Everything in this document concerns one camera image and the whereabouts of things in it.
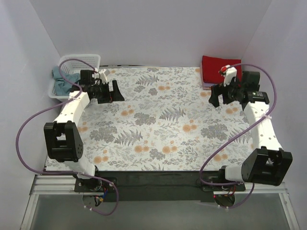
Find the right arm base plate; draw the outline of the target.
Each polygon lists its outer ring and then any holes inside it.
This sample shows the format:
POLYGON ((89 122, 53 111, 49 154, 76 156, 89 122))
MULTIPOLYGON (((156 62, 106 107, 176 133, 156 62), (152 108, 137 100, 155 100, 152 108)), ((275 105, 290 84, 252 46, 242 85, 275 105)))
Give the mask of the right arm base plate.
POLYGON ((200 183, 205 191, 243 192, 246 190, 245 184, 242 182, 231 182, 218 177, 201 178, 200 183))

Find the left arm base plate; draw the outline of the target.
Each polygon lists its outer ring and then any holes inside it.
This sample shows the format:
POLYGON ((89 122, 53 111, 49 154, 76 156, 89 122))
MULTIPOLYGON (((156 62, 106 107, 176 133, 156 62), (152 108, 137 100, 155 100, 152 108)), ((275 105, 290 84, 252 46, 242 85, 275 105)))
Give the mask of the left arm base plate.
POLYGON ((117 178, 116 177, 107 177, 106 181, 101 181, 97 179, 76 179, 74 192, 98 192, 102 193, 106 190, 109 192, 114 192, 114 185, 117 184, 117 178))

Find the red t shirt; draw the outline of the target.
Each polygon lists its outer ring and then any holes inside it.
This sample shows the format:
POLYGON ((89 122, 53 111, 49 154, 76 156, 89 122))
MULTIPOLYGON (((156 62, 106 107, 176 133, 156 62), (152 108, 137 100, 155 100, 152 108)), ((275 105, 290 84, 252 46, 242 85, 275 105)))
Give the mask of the red t shirt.
POLYGON ((219 73, 220 69, 226 65, 241 63, 241 59, 226 59, 218 57, 202 56, 201 76, 204 83, 222 83, 224 77, 219 73))

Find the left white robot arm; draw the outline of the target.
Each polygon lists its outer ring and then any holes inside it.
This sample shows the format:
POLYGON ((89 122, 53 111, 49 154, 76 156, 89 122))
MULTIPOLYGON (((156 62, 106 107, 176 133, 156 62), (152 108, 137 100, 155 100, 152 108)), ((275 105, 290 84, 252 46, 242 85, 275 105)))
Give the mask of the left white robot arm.
POLYGON ((60 115, 44 125, 44 135, 48 157, 64 163, 74 172, 82 186, 90 191, 98 191, 103 183, 95 174, 98 168, 83 156, 83 141, 77 125, 84 109, 92 99, 98 104, 123 101, 116 80, 108 82, 104 71, 81 70, 80 80, 72 85, 70 102, 66 103, 60 115))

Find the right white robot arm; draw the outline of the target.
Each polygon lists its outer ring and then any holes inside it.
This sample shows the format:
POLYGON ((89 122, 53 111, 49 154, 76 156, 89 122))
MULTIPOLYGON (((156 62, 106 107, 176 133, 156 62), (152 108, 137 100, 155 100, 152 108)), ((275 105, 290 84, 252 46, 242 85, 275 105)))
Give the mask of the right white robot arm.
POLYGON ((223 97, 224 104, 237 101, 241 104, 248 123, 259 124, 251 129, 255 149, 241 165, 222 167, 224 174, 217 178, 218 187, 226 191, 235 182, 279 186, 293 157, 290 152, 283 150, 267 115, 270 101, 267 93, 259 91, 260 73, 244 71, 239 79, 236 68, 225 66, 220 74, 224 76, 224 82, 211 87, 209 103, 218 107, 219 95, 223 97))

